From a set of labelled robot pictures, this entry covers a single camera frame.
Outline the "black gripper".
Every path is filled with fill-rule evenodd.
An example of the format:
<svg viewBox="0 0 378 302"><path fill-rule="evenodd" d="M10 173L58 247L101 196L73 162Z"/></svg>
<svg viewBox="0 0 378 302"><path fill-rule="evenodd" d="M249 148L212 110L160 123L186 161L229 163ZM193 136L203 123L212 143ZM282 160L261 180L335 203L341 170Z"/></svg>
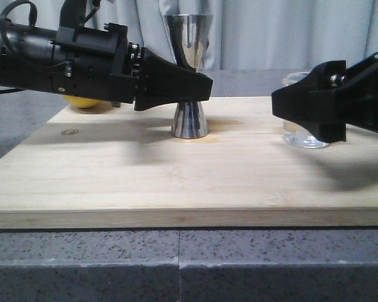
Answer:
<svg viewBox="0 0 378 302"><path fill-rule="evenodd" d="M378 133L378 52L346 69L324 62L295 84L272 92L272 114L322 142L346 140L346 124Z"/></svg>
<svg viewBox="0 0 378 302"><path fill-rule="evenodd" d="M128 27L109 23L106 31L60 27L49 35L50 62L69 65L49 75L50 92L118 103L136 111L190 101L207 101L213 80L132 47Z"/></svg>

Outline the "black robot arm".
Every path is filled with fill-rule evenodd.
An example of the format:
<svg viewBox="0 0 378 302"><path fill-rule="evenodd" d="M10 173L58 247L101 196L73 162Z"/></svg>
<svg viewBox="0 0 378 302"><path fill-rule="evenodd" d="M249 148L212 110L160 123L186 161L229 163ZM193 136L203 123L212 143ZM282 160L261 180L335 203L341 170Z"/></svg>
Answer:
<svg viewBox="0 0 378 302"><path fill-rule="evenodd" d="M127 40L127 27L57 32L0 22L0 86L133 104L144 111L186 101L206 101L212 80L178 67Z"/></svg>

